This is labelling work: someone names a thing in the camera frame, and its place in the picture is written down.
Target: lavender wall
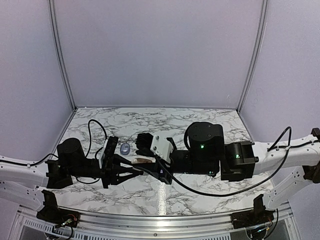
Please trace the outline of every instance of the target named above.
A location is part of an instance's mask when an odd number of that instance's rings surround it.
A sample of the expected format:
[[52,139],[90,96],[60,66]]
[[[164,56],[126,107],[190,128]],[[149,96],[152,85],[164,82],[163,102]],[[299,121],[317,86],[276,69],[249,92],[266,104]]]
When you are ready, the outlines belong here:
[[[286,126],[293,137],[320,127],[320,2],[270,1],[254,78],[241,112],[255,141],[274,141]],[[276,175],[282,180],[288,170]],[[320,238],[320,186],[290,199],[303,240]]]
[[260,0],[57,0],[78,106],[236,108]]
[[0,155],[39,160],[71,114],[48,3],[0,1],[0,16]]

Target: marble tabletop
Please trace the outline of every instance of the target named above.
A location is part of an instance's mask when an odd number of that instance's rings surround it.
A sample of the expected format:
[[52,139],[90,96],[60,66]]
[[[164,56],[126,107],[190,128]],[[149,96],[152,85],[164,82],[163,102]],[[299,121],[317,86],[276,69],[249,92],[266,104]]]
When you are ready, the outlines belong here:
[[[119,137],[120,144],[129,143],[131,152],[125,156],[132,161],[136,157],[134,144],[137,134],[149,132],[163,137],[173,137],[177,148],[184,149],[183,135],[192,122],[206,121],[221,124],[225,143],[246,141],[250,137],[235,110],[198,108],[80,108],[66,130],[62,141],[78,138],[84,152],[89,147],[88,121],[98,120],[108,136]],[[101,128],[91,123],[92,147],[89,158],[103,146],[105,136]],[[206,175],[175,174],[187,186],[202,192],[226,194],[249,187],[265,179],[268,174],[254,176],[241,182],[221,181]],[[81,178],[92,182],[91,178]],[[83,184],[73,179],[74,184],[55,193],[58,204],[77,210],[135,215],[135,216],[184,216],[221,213],[253,207],[253,199],[272,189],[270,181],[250,191],[230,197],[209,197],[192,193],[172,181],[166,185],[149,175],[138,176],[120,185],[104,189],[101,181]]]

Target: black wire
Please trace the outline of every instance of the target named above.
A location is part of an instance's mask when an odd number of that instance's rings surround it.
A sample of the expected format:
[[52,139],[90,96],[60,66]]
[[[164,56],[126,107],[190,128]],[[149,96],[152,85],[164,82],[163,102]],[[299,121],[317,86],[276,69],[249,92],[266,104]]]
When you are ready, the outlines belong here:
[[97,180],[95,181],[92,181],[92,182],[84,182],[84,181],[80,181],[78,177],[75,178],[79,183],[82,183],[82,184],[95,184],[97,182],[99,182],[100,178],[98,178]]
[[[292,148],[292,149],[297,149],[297,148],[301,148],[301,147],[304,147],[304,146],[306,146],[306,145],[309,145],[309,144],[312,144],[312,143],[320,143],[320,140],[315,140],[315,141],[307,141],[307,142],[305,142],[305,143],[302,143],[302,144],[300,144],[300,145],[293,145],[293,146],[291,146],[290,148]],[[281,146],[278,146],[280,149],[285,149],[287,146],[283,146],[283,145],[281,145]]]
[[96,124],[98,124],[98,125],[102,128],[102,130],[103,130],[103,132],[104,132],[105,140],[107,140],[107,137],[108,137],[108,136],[107,136],[107,132],[106,132],[104,126],[102,126],[102,124],[101,124],[100,122],[98,122],[97,120],[95,120],[95,119],[90,119],[90,120],[88,121],[88,131],[89,131],[90,143],[89,143],[88,152],[86,153],[85,157],[87,157],[87,156],[89,155],[90,149],[91,149],[91,144],[92,144],[91,129],[90,129],[90,123],[91,123],[91,122],[95,122]]
[[275,225],[274,225],[274,227],[272,228],[272,230],[270,231],[270,233],[268,234],[268,236],[266,236],[264,239],[269,238],[270,235],[274,232],[274,230],[275,230],[276,227],[277,227],[278,221],[279,221],[279,210],[276,209],[276,222],[275,222]]
[[74,228],[72,227],[72,226],[69,226],[70,228],[71,228],[71,234],[70,234],[70,236],[68,237],[68,238],[66,238],[65,240],[70,240],[71,238],[72,238],[72,236],[74,235]]
[[97,158],[98,153],[99,153],[103,148],[104,148],[104,147],[102,146],[102,147],[100,147],[100,148],[98,149],[98,151],[95,152],[95,154],[94,154],[94,159],[95,159],[95,160],[98,160],[98,158]]
[[[30,164],[30,167],[33,167],[33,166],[36,166],[36,165],[39,165],[41,164],[44,160],[47,159],[47,157],[49,156],[54,156],[56,158],[58,158],[57,155],[54,155],[53,153],[49,153],[47,154],[44,158],[42,158],[40,161],[37,161],[35,163],[31,163]],[[14,162],[14,161],[7,161],[7,160],[0,160],[0,163],[6,163],[6,164],[13,164],[13,165],[19,165],[19,166],[28,166],[27,163],[20,163],[20,162]]]
[[69,236],[67,239],[65,239],[65,240],[70,240],[70,239],[72,238],[73,234],[74,234],[74,228],[73,228],[72,226],[70,226],[70,228],[71,228],[71,234],[70,234],[70,236]]
[[[291,136],[292,136],[292,128],[289,126],[285,129],[284,133],[286,133],[287,131],[289,130],[289,139],[288,139],[288,145],[290,145],[290,142],[291,142]],[[190,192],[193,192],[195,194],[199,194],[199,195],[203,195],[203,196],[208,196],[208,197],[230,197],[230,196],[233,196],[233,195],[236,195],[236,194],[240,194],[240,193],[243,193],[243,192],[246,192],[248,190],[251,190],[251,189],[254,189],[256,188],[257,186],[260,186],[261,184],[264,184],[265,182],[267,182],[268,180],[270,180],[271,178],[273,178],[279,171],[280,169],[282,168],[282,166],[285,164],[287,158],[288,158],[288,154],[289,154],[289,150],[290,148],[287,149],[286,153],[285,153],[285,156],[280,164],[280,166],[269,176],[267,177],[266,179],[262,180],[261,182],[255,184],[255,185],[252,185],[250,187],[247,187],[245,189],[242,189],[242,190],[239,190],[239,191],[235,191],[235,192],[232,192],[232,193],[228,193],[228,194],[211,194],[211,193],[206,193],[206,192],[201,192],[201,191],[197,191],[197,190],[194,190],[190,187],[188,187],[187,185],[183,184],[182,182],[180,182],[178,179],[175,178],[175,176],[168,171],[168,169],[163,165],[163,163],[161,162],[161,158],[159,157],[156,157],[155,160],[159,163],[159,165],[161,166],[161,168],[177,183],[179,184],[181,187],[189,190]]]
[[289,131],[289,141],[288,141],[288,146],[290,146],[290,142],[291,142],[291,133],[292,133],[292,128],[290,126],[287,126],[285,128],[285,130],[281,133],[281,135],[278,137],[278,139],[274,142],[274,144],[272,144],[272,146],[267,150],[268,152],[270,152],[272,149],[275,148],[275,146],[277,145],[277,143],[282,139],[282,137],[286,134],[286,132]]

